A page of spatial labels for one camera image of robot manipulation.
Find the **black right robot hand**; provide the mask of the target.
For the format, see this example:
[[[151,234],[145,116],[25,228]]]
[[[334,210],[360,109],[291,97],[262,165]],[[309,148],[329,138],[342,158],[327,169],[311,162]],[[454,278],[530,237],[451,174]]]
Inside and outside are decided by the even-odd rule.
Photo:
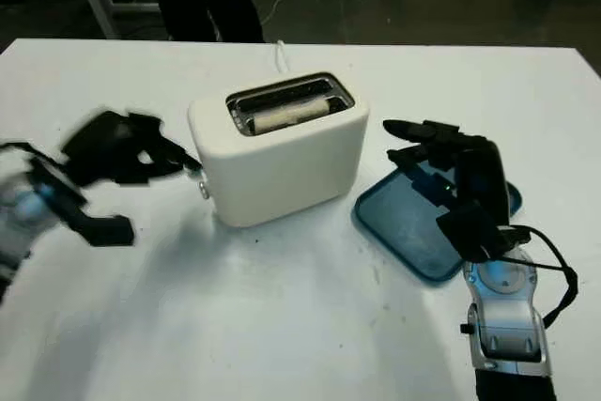
[[[507,182],[494,142],[431,120],[385,119],[382,125],[389,134],[411,143],[389,149],[387,156],[415,191],[449,210],[475,202],[494,224],[509,224]]]

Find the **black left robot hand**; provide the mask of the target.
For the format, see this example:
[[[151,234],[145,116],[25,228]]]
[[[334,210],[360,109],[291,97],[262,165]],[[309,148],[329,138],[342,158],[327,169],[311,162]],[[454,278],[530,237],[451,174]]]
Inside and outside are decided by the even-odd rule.
[[[162,134],[162,120],[138,113],[98,113],[61,147],[65,174],[80,187],[102,180],[143,185],[202,164]]]

